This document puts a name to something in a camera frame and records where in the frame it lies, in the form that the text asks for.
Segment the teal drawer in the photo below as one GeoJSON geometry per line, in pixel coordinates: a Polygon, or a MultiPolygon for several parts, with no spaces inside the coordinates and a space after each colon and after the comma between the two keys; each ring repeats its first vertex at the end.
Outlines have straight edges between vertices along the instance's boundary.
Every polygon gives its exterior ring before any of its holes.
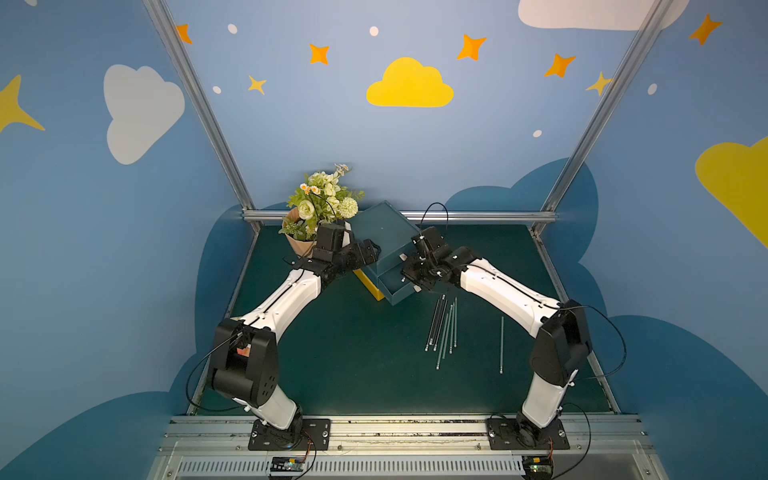
{"type": "Polygon", "coordinates": [[[399,262],[377,276],[377,287],[392,306],[417,292],[416,286],[402,274],[404,265],[399,262]]]}

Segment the black pencil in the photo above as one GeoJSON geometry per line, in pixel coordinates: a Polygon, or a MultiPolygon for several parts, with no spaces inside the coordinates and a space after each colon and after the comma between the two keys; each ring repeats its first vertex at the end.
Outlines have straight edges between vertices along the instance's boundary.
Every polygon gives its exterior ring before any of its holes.
{"type": "Polygon", "coordinates": [[[447,298],[445,295],[442,295],[436,305],[435,310],[435,317],[434,317],[434,328],[432,331],[432,335],[430,337],[429,345],[431,346],[433,351],[436,351],[438,348],[438,342],[441,336],[441,330],[443,328],[443,324],[445,321],[446,316],[446,309],[448,306],[447,298]]]}
{"type": "Polygon", "coordinates": [[[446,305],[446,296],[441,295],[435,305],[435,309],[433,312],[431,324],[430,324],[430,330],[429,335],[427,338],[427,343],[425,345],[425,350],[428,351],[435,343],[436,338],[438,336],[438,330],[441,325],[441,322],[444,318],[444,310],[446,305]]]}

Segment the yellow bottom drawer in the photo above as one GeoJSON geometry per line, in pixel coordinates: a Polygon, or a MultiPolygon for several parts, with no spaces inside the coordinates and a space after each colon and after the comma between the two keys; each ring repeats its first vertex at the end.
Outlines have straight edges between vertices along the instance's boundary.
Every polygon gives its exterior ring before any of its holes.
{"type": "Polygon", "coordinates": [[[363,272],[362,269],[354,270],[353,273],[360,280],[360,282],[365,286],[365,288],[371,293],[371,295],[375,298],[376,301],[381,301],[385,298],[385,295],[375,285],[375,283],[363,272]]]}

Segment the teal drawer cabinet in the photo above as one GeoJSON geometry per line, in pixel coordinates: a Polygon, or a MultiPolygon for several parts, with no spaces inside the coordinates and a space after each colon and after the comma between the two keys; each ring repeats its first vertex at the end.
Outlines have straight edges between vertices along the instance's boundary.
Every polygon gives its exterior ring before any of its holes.
{"type": "Polygon", "coordinates": [[[379,274],[415,252],[412,237],[418,228],[387,201],[359,212],[349,224],[358,240],[369,239],[381,247],[378,261],[361,268],[376,286],[379,274]]]}

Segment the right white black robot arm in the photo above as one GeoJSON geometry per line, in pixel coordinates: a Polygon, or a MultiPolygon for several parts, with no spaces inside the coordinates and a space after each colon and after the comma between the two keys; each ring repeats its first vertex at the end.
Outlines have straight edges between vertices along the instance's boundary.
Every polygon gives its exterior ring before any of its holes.
{"type": "Polygon", "coordinates": [[[422,289],[431,290],[442,281],[474,294],[515,320],[534,339],[529,357],[533,377],[518,420],[539,430],[549,427],[592,352],[584,306],[540,294],[466,247],[443,257],[414,254],[405,261],[402,273],[422,289]]]}

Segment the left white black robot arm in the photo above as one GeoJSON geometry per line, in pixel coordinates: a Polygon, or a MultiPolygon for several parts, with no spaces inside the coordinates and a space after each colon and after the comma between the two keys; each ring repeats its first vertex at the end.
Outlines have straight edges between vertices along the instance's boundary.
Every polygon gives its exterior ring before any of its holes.
{"type": "Polygon", "coordinates": [[[209,357],[209,387],[269,427],[295,430],[299,406],[279,387],[280,339],[333,280],[376,263],[380,252],[371,240],[354,240],[331,250],[316,247],[296,261],[283,283],[257,308],[219,323],[209,357]]]}

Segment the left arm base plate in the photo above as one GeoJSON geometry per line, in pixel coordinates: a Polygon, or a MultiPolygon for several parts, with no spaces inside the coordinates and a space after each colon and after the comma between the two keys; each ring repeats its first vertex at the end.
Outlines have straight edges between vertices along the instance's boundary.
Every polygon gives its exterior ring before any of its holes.
{"type": "Polygon", "coordinates": [[[294,421],[286,430],[277,429],[261,420],[253,423],[247,448],[249,451],[327,451],[332,422],[329,418],[308,418],[294,421]]]}

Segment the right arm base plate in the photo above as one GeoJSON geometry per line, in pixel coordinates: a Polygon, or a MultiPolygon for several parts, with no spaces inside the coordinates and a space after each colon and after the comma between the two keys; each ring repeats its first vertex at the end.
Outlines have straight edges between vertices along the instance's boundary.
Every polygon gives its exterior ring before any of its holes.
{"type": "Polygon", "coordinates": [[[498,416],[485,420],[486,432],[492,450],[569,450],[570,444],[559,418],[548,426],[498,416]]]}

